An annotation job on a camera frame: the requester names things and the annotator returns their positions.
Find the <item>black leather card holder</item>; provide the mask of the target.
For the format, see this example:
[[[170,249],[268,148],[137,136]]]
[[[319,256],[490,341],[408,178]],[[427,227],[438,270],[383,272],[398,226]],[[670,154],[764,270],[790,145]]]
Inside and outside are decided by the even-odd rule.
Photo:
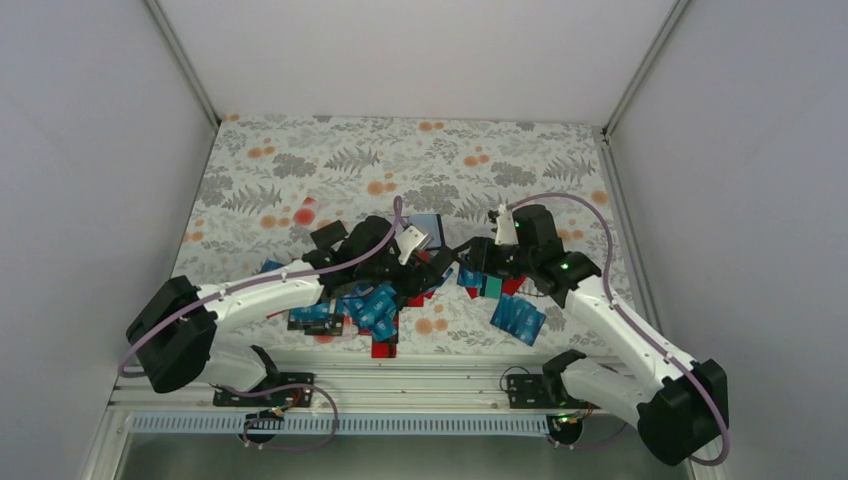
[[[417,213],[407,217],[409,224],[430,238],[426,250],[440,249],[444,244],[444,232],[441,215],[437,213]]]

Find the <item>black card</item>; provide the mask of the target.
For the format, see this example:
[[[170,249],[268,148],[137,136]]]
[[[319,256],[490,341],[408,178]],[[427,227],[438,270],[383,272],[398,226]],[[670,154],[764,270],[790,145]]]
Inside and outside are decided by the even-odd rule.
[[[340,220],[328,223],[310,233],[310,238],[317,249],[334,250],[348,236],[348,230]]]

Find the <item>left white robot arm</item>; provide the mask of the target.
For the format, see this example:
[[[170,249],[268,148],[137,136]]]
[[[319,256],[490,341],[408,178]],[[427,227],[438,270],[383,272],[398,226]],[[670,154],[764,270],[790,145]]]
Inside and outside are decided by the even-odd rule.
[[[363,300],[371,310],[386,300],[399,310],[437,288],[454,261],[445,246],[427,253],[429,236],[414,225],[374,215],[352,230],[335,221],[310,237],[315,247],[301,258],[241,281],[167,280],[126,331],[128,355],[152,389],[171,393],[204,381],[266,404],[279,382],[270,358],[260,345],[237,345],[231,331],[294,309],[324,315],[344,300]]]

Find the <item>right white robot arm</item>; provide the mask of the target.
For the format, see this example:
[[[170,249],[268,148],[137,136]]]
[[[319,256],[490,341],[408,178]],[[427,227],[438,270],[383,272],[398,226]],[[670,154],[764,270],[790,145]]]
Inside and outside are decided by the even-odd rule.
[[[623,375],[567,350],[543,367],[541,391],[549,404],[581,400],[608,411],[634,427],[648,451],[670,466],[727,435],[728,378],[716,361],[695,360],[623,302],[595,262],[565,249],[545,206],[501,205],[488,217],[494,235],[467,242],[467,267],[492,278],[531,280],[630,370]]]

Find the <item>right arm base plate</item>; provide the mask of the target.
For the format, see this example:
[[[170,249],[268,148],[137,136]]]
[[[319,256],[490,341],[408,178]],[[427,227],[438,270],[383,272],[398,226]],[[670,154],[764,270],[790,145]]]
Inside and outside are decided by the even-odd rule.
[[[554,398],[539,374],[508,374],[505,389],[509,407],[514,410],[585,409],[588,403],[569,396]]]

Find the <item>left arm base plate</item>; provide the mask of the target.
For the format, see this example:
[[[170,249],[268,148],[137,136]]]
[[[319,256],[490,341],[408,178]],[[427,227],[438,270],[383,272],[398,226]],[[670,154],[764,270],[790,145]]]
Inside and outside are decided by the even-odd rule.
[[[311,405],[315,374],[283,372],[262,380],[247,396],[217,389],[212,404],[216,407],[291,408]]]

